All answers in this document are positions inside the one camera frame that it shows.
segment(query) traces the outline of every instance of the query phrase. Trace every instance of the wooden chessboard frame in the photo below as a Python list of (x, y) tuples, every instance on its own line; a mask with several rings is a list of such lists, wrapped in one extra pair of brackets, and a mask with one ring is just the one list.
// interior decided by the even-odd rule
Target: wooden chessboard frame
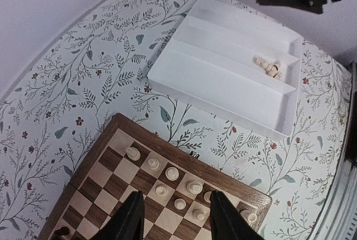
[(82, 186), (90, 170), (98, 161), (100, 155), (106, 150), (110, 140), (118, 129), (122, 130), (136, 141), (139, 141), (143, 145), (154, 150), (164, 158), (189, 171), (191, 174), (196, 175), (197, 177), (217, 187), (227, 187), (225, 191), (228, 193), (234, 194), (239, 198), (246, 199), (245, 201), (258, 208), (256, 212), (258, 220), (252, 225), (252, 228), (257, 231), (262, 225), (262, 222), (272, 203), (272, 198), (270, 196), (265, 195), (199, 161), (165, 140), (155, 136), (153, 133), (134, 123), (124, 115), (117, 113), (112, 117), (112, 120), (100, 134), (86, 157), (83, 159), (83, 162), (79, 165), (70, 179), (69, 184), (61, 194), (42, 231), (40, 232), (38, 236), (39, 240), (48, 240), (51, 234), (53, 234), (54, 228), (71, 198), (75, 194), (76, 190), (79, 190)]

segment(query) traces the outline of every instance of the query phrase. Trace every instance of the white wall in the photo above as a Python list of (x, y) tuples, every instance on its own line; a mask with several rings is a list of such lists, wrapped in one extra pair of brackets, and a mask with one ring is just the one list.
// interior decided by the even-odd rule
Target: white wall
[(255, 0), (240, 1), (297, 31), (344, 65), (357, 58), (357, 0), (329, 3), (324, 6), (322, 15), (292, 8), (259, 6)]
[(101, 0), (0, 0), (0, 100), (27, 65)]
[[(100, 0), (0, 0), (0, 100), (26, 65)], [(301, 33), (343, 64), (357, 55), (357, 0), (325, 6), (323, 15), (240, 0)]]

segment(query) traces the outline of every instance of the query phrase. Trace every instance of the floral wallpaper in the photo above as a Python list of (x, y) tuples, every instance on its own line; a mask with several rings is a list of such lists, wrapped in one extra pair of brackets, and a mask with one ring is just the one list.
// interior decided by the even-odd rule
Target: floral wallpaper
[(63, 33), (0, 104), (1, 239), (37, 238), (117, 112), (269, 194), (273, 205), (259, 231), (265, 239), (308, 237), (335, 174), (350, 74), (305, 40), (293, 134), (280, 142), (160, 94), (146, 74), (195, 1), (105, 1)]

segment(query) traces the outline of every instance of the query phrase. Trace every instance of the chess piece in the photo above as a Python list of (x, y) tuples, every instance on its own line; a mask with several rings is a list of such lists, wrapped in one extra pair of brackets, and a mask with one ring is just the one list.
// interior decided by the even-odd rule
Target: chess piece
[(183, 210), (186, 207), (186, 201), (184, 201), (182, 198), (178, 198), (175, 200), (174, 205), (178, 210)]
[(179, 171), (177, 168), (171, 166), (166, 170), (165, 175), (168, 180), (175, 181), (179, 178)]
[(191, 181), (187, 185), (187, 191), (192, 194), (199, 194), (200, 192), (202, 192), (202, 189), (203, 189), (203, 185), (198, 181)]
[(267, 62), (262, 57), (254, 57), (254, 63), (257, 64), (259, 67), (263, 68), (264, 70), (266, 70), (269, 65), (269, 62)]
[(273, 76), (273, 78), (275, 78), (275, 79), (281, 79), (281, 77), (283, 77), (283, 74), (281, 71), (279, 71), (276, 75)]
[(156, 188), (155, 188), (155, 193), (156, 193), (157, 195), (160, 195), (160, 196), (166, 195), (166, 194), (167, 194), (167, 188), (166, 188), (166, 186), (165, 186), (165, 185), (162, 185), (162, 184), (157, 185)]
[(258, 216), (253, 213), (253, 212), (250, 212), (249, 210), (242, 210), (240, 212), (240, 215), (242, 215), (242, 217), (249, 223), (254, 223), (257, 221), (258, 219)]
[(195, 209), (192, 212), (192, 215), (194, 216), (195, 219), (202, 221), (205, 219), (205, 213), (201, 209)]
[(147, 163), (149, 164), (149, 167), (153, 171), (158, 171), (160, 169), (160, 161), (158, 159), (156, 159), (156, 158), (149, 159), (147, 161)]
[(140, 152), (138, 149), (134, 147), (128, 147), (125, 149), (128, 157), (133, 161), (138, 161), (140, 159)]
[(211, 203), (211, 194), (212, 192), (211, 191), (208, 191), (207, 193), (205, 193), (205, 195), (203, 196), (203, 199), (205, 199), (205, 201), (207, 203)]

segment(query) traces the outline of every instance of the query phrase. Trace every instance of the white plastic tray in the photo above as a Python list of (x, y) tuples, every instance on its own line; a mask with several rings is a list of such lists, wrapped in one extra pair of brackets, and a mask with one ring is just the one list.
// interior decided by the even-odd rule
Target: white plastic tray
[[(302, 37), (225, 3), (198, 0), (148, 73), (153, 89), (273, 140), (290, 136)], [(281, 80), (253, 62), (282, 63)]]

